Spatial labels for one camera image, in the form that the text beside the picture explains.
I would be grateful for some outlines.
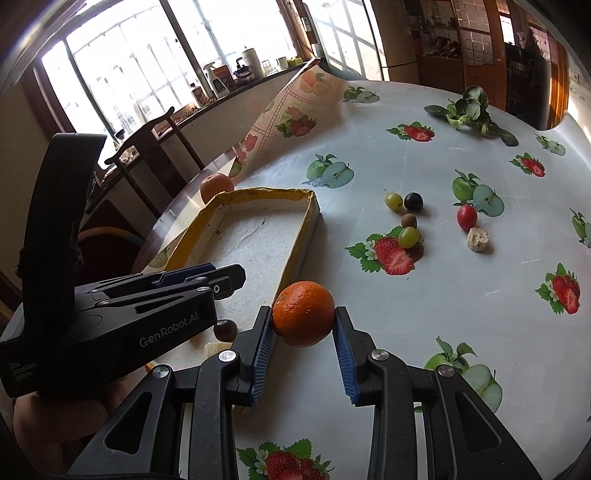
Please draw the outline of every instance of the screw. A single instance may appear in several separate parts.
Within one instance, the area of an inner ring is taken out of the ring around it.
[[[224,350],[217,356],[222,362],[231,362],[236,358],[236,352],[232,350]]]
[[[456,369],[451,365],[439,365],[437,367],[437,373],[442,377],[453,377],[456,374]]]
[[[387,360],[390,354],[386,350],[382,350],[381,348],[376,348],[373,352],[371,352],[371,358],[377,360],[378,362],[383,362]]]
[[[170,369],[166,365],[158,365],[152,369],[152,375],[156,378],[164,378],[170,373]]]

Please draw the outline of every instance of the white cup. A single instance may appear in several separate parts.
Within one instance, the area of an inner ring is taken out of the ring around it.
[[[288,66],[287,66],[287,58],[286,57],[280,57],[280,58],[276,59],[276,62],[277,62],[277,69],[279,71],[287,70]]]

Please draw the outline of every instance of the kettle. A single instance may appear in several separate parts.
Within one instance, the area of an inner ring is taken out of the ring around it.
[[[255,79],[255,74],[248,65],[245,64],[243,58],[239,58],[236,61],[236,71],[234,72],[234,76],[238,79],[238,82],[245,85]]]

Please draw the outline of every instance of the fruit-print tablecloth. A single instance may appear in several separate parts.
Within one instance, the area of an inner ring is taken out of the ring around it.
[[[313,67],[257,120],[231,176],[237,188],[314,189],[321,218],[301,279],[327,287],[407,364],[453,364],[549,479],[591,434],[591,147],[569,115],[538,132],[491,106],[485,138],[484,123],[466,126],[485,119],[484,100],[459,99]],[[385,260],[401,218],[388,192],[418,192],[425,205],[420,251],[396,264]],[[456,223],[465,203],[491,236],[483,254]],[[330,336],[308,349],[278,342],[259,403],[235,417],[241,478],[267,479],[283,447],[302,471],[322,455],[332,478],[365,478],[372,418],[345,395]]]

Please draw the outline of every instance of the wooden door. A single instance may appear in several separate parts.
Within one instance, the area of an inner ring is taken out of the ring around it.
[[[505,42],[495,0],[454,0],[466,87],[481,86],[489,103],[506,108]]]

